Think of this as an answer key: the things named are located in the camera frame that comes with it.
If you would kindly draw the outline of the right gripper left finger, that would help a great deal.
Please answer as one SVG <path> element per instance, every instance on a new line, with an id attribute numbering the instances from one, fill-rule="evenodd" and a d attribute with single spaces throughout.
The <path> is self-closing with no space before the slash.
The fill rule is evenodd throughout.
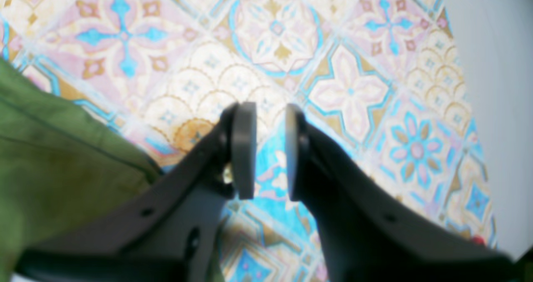
<path id="1" fill-rule="evenodd" d="M 252 199 L 253 102 L 219 122 L 148 191 L 83 227 L 27 248 L 19 282 L 194 282 L 208 268 L 224 205 Z"/>

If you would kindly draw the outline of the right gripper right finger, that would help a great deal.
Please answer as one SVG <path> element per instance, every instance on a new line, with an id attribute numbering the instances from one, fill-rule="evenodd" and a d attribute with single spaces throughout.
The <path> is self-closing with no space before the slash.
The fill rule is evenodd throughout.
<path id="1" fill-rule="evenodd" d="M 313 215 L 332 282 L 511 282 L 503 253 L 446 231 L 379 187 L 328 135 L 286 107 L 289 198 Z"/>

